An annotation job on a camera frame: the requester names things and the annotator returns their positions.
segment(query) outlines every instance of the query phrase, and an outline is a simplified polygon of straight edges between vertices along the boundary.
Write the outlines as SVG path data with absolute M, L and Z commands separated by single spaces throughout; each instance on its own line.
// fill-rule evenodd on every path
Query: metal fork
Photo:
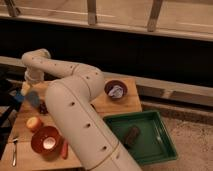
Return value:
M 14 144 L 14 148 L 13 148 L 13 162 L 12 162 L 12 166 L 15 167 L 16 163 L 17 163 L 17 143 L 18 143 L 18 134 L 15 134 L 13 136 L 13 144 Z

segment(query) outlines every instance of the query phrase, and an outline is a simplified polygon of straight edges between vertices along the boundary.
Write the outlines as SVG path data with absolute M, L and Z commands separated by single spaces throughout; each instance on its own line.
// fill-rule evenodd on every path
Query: black wall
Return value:
M 213 42 L 0 20 L 0 55 L 46 48 L 103 71 L 213 87 Z

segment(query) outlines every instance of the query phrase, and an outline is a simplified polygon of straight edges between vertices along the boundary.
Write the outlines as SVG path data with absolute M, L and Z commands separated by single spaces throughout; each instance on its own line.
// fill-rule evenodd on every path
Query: green plastic tray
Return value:
M 158 111 L 107 116 L 104 121 L 121 143 L 131 126 L 140 129 L 133 147 L 127 149 L 139 164 L 177 159 L 177 152 Z

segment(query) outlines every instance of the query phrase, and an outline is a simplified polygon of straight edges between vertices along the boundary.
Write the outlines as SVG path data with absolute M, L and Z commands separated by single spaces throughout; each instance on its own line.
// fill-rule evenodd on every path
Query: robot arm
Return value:
M 44 49 L 23 55 L 22 61 L 27 66 L 25 78 L 32 84 L 43 80 L 43 72 L 61 78 L 49 85 L 45 102 L 85 169 L 140 171 L 141 168 L 89 103 L 103 91 L 102 72 L 93 66 L 51 60 L 45 56 L 50 55 Z

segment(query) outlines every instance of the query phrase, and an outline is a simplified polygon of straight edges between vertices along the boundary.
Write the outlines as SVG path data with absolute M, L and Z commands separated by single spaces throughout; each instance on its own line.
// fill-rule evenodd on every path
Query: brown bowl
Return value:
M 116 95 L 116 91 L 114 91 L 114 93 L 112 92 L 113 89 L 114 90 L 117 89 L 118 91 L 120 91 L 117 94 L 118 96 Z M 122 81 L 111 80 L 106 83 L 104 91 L 107 94 L 107 96 L 113 100 L 121 99 L 127 94 L 127 86 Z
M 52 152 L 59 144 L 61 136 L 53 126 L 44 126 L 31 139 L 32 149 L 39 154 L 46 155 Z

